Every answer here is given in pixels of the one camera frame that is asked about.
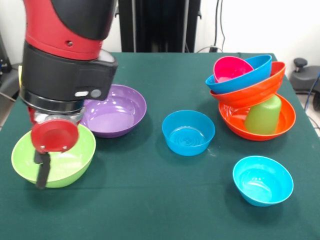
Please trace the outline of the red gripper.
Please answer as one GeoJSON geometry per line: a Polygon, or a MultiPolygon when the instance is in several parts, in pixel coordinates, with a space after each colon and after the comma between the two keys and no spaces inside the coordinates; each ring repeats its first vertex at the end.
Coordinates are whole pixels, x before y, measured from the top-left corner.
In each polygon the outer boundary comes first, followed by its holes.
{"type": "Polygon", "coordinates": [[[46,187],[51,169],[51,158],[48,152],[66,152],[78,141],[77,116],[61,114],[45,114],[34,108],[28,108],[31,123],[31,142],[36,149],[34,163],[39,165],[36,186],[46,187]]]}

